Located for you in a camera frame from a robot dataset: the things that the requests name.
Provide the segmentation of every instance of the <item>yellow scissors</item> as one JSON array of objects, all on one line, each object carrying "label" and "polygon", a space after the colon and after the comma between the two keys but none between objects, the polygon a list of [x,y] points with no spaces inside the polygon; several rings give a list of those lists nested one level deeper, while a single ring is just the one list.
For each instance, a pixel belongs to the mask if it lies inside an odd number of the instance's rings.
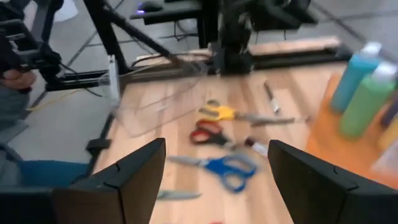
[{"label": "yellow scissors", "polygon": [[266,124],[290,124],[308,118],[273,118],[259,116],[256,114],[240,113],[234,108],[220,104],[217,100],[208,100],[206,104],[198,109],[198,112],[205,115],[205,119],[210,121],[221,120],[244,120],[252,123],[252,126],[261,126]]}]

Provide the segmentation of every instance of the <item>bottle cap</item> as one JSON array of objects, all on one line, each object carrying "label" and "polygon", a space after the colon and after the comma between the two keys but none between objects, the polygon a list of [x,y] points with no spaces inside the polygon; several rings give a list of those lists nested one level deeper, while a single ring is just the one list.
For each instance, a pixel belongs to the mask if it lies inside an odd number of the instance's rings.
[{"label": "bottle cap", "polygon": [[371,75],[371,78],[378,83],[390,83],[394,82],[396,79],[396,73],[398,71],[398,67],[389,62],[381,62],[374,73]]},{"label": "bottle cap", "polygon": [[361,50],[361,53],[366,55],[378,56],[381,50],[381,43],[379,42],[368,42],[365,47]]}]

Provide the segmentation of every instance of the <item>pen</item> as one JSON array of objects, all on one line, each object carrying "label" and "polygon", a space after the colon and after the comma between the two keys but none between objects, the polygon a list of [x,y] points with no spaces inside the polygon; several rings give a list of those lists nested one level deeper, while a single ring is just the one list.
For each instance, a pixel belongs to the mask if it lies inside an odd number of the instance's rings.
[{"label": "pen", "polygon": [[272,93],[271,88],[269,87],[267,82],[264,82],[264,88],[266,89],[268,100],[272,106],[272,110],[275,114],[277,114],[280,111],[280,107],[279,107],[278,103],[276,102],[274,94]]}]

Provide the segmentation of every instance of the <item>green bottle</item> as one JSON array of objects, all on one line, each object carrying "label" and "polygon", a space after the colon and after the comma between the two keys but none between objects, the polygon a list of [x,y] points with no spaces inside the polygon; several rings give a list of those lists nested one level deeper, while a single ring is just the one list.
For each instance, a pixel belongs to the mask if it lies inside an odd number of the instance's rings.
[{"label": "green bottle", "polygon": [[348,138],[363,135],[377,112],[395,88],[397,67],[382,62],[373,74],[366,76],[340,120],[340,133]]}]

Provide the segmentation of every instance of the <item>bottle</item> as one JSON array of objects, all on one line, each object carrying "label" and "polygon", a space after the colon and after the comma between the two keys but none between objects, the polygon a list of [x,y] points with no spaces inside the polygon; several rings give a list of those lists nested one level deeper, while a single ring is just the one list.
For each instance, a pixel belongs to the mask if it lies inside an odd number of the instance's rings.
[{"label": "bottle", "polygon": [[398,116],[395,116],[393,122],[383,132],[377,143],[381,149],[387,149],[396,139],[398,139]]},{"label": "bottle", "polygon": [[398,139],[396,139],[372,165],[371,169],[398,177]]},{"label": "bottle", "polygon": [[360,52],[352,56],[331,99],[332,110],[343,113],[347,109],[359,83],[366,75],[373,73],[380,64],[378,59],[380,50],[380,43],[369,42]]},{"label": "bottle", "polygon": [[391,121],[394,119],[394,116],[398,114],[398,97],[392,103],[390,108],[384,113],[383,117],[381,118],[381,125],[384,127],[388,127]]},{"label": "bottle", "polygon": [[397,67],[380,63],[372,75],[365,77],[354,93],[340,120],[340,133],[349,138],[360,137],[395,88]]}]

